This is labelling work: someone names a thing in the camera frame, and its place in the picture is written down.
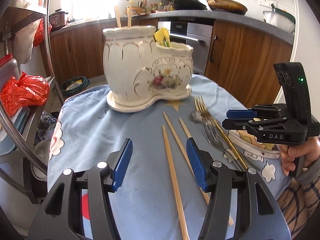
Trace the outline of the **person's right hand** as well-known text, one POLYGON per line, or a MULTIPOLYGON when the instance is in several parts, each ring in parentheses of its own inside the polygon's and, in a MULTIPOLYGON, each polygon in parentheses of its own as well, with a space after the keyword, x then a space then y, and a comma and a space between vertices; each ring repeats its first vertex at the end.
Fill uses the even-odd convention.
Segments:
POLYGON ((303 144, 295 146, 278 145, 281 168, 285 176, 290 171, 294 171, 296 165, 294 161, 298 157, 304 157, 303 167, 311 166, 319 158, 319 139, 317 137, 309 137, 303 144))

